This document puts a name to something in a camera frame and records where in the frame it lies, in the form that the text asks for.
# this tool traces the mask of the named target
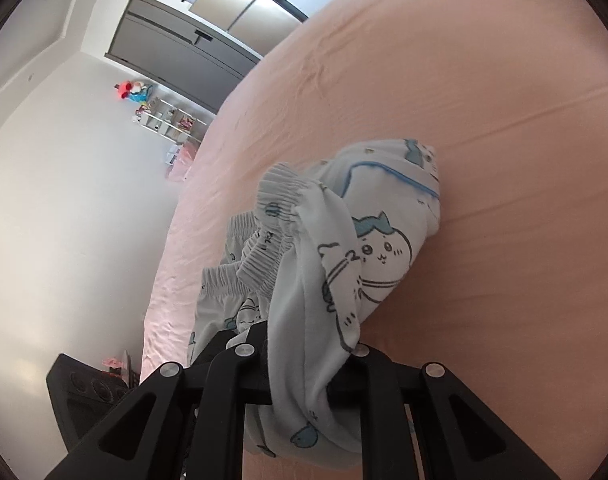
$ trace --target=red plush toy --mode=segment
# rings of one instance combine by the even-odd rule
[[[133,84],[130,81],[124,81],[119,85],[115,85],[115,88],[117,88],[117,94],[120,96],[120,99],[126,99],[133,88]]]

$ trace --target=mattress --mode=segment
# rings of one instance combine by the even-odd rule
[[[442,226],[363,341],[457,374],[563,479],[608,451],[608,32],[585,0],[335,0],[224,103],[188,175],[142,378],[185,362],[200,275],[270,165],[436,148]],[[244,476],[359,478],[244,455]]]

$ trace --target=black speaker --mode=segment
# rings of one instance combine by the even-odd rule
[[[114,374],[60,354],[46,376],[62,439],[71,450],[88,431],[128,393]]]

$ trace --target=door handle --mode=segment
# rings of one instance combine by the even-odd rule
[[[203,40],[206,40],[206,41],[213,41],[212,36],[209,36],[205,32],[202,32],[199,28],[195,29],[195,33],[197,34],[197,38],[195,40],[195,43],[193,43],[193,44],[197,44],[197,42],[200,41],[200,38],[202,38]]]

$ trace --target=blue piping trim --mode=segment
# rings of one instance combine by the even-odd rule
[[[344,183],[344,189],[342,190],[342,193],[340,195],[341,197],[344,197],[344,195],[346,194],[346,191],[348,190],[349,184],[351,183],[351,175],[353,173],[354,168],[358,168],[359,166],[370,166],[372,168],[382,168],[382,170],[397,177],[399,180],[401,180],[405,184],[409,184],[409,185],[415,187],[415,189],[419,189],[420,191],[428,193],[429,195],[431,195],[432,197],[434,197],[438,200],[440,199],[439,193],[434,192],[434,190],[431,189],[430,187],[426,187],[424,184],[420,184],[417,180],[413,180],[412,178],[407,177],[405,174],[399,173],[399,171],[395,171],[392,168],[386,166],[385,164],[382,164],[380,162],[375,162],[374,160],[363,160],[361,162],[353,164],[349,168],[348,176],[346,177],[346,182]]]

